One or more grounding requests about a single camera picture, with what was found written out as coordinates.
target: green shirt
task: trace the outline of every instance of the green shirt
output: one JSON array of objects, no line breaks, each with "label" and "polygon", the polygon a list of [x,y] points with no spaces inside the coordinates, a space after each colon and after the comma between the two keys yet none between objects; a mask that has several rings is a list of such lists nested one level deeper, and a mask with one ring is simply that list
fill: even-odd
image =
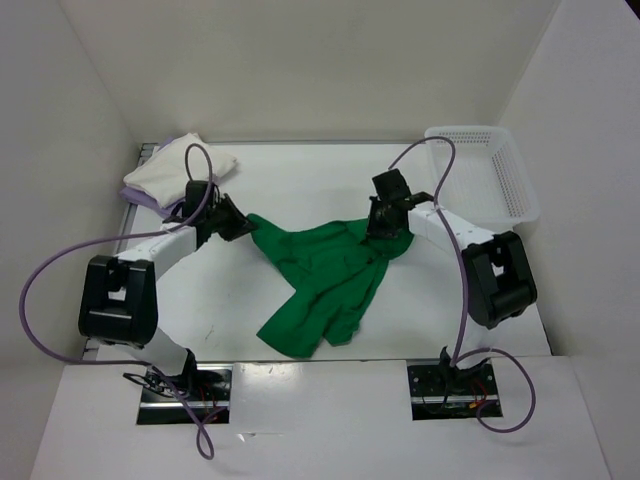
[{"label": "green shirt", "polygon": [[248,218],[258,226],[254,243],[296,289],[258,337],[296,358],[311,357],[322,337],[334,346],[351,340],[389,260],[413,240],[408,231],[395,239],[369,238],[367,219],[286,232],[258,215]]}]

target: folded white towel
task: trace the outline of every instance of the folded white towel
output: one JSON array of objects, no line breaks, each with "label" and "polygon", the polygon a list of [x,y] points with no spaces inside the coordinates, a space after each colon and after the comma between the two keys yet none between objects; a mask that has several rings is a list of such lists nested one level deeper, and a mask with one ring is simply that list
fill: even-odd
[{"label": "folded white towel", "polygon": [[[211,157],[213,175],[218,180],[237,164],[233,155],[207,145],[196,134],[188,133],[152,155],[144,165],[124,177],[124,183],[153,197],[163,208],[171,205],[184,197],[184,187],[189,181],[184,167],[184,152],[192,143],[202,145],[207,150]],[[189,170],[194,180],[209,178],[207,161],[198,148],[192,148],[189,152]]]}]

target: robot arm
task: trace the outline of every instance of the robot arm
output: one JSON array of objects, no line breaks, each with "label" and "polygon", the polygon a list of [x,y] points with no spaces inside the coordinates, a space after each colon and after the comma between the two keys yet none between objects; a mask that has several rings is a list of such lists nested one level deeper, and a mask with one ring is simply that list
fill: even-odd
[{"label": "robot arm", "polygon": [[[202,181],[187,184],[184,218],[196,211],[206,187],[207,182]],[[80,307],[78,327],[82,335],[155,365],[178,388],[187,391],[197,387],[199,381],[195,356],[158,328],[156,282],[214,233],[231,241],[255,229],[229,196],[217,199],[216,195],[213,189],[192,226],[149,238],[114,257],[98,255],[91,259]],[[161,230],[182,221],[169,218]]]},{"label": "robot arm", "polygon": [[[402,229],[409,229],[453,254],[451,239],[431,195],[412,194],[398,170],[374,177],[373,183],[377,196],[371,198],[368,235],[393,238]],[[473,322],[467,322],[465,350],[490,346],[482,344],[491,341],[490,332],[502,321],[521,315],[537,299],[524,246],[514,232],[495,234],[439,208],[455,234],[467,274]]]}]

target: mesh basket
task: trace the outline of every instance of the mesh basket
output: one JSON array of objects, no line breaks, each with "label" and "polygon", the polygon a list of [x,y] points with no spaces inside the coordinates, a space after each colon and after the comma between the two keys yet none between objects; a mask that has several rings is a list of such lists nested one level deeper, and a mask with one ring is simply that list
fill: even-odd
[{"label": "mesh basket", "polygon": [[[538,199],[511,133],[485,126],[432,127],[426,137],[447,137],[456,145],[456,160],[440,193],[440,203],[470,222],[506,230],[540,216]],[[427,142],[436,179],[451,158],[441,140]]]}]

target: fabric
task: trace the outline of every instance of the fabric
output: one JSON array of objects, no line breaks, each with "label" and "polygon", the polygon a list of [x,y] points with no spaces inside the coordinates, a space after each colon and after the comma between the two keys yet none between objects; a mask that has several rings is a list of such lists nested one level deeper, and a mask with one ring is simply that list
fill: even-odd
[{"label": "fabric", "polygon": [[382,282],[389,260],[402,255],[413,235],[371,239],[367,219],[336,221],[302,232],[286,232],[250,214],[251,237],[296,289],[258,332],[289,357],[309,358],[324,337],[348,343]]},{"label": "fabric", "polygon": [[[151,156],[144,165],[124,177],[126,186],[146,193],[160,208],[167,208],[184,197],[184,186],[189,177],[184,165],[184,152],[191,143],[206,148],[213,174],[220,179],[235,168],[237,159],[228,153],[205,144],[196,134],[189,133],[172,141]],[[189,168],[194,180],[207,180],[209,169],[203,153],[192,149],[189,153]]]},{"label": "fabric", "polygon": [[150,208],[151,210],[156,212],[158,215],[160,215],[163,219],[171,215],[171,211],[174,209],[174,207],[178,203],[184,200],[184,192],[183,192],[181,198],[179,198],[178,200],[176,200],[166,208],[162,208],[160,205],[158,205],[158,202],[156,202],[149,195],[147,195],[144,192],[141,192],[140,190],[136,190],[135,188],[132,188],[132,187],[124,187],[122,190],[120,190],[120,196],[129,203]]}]

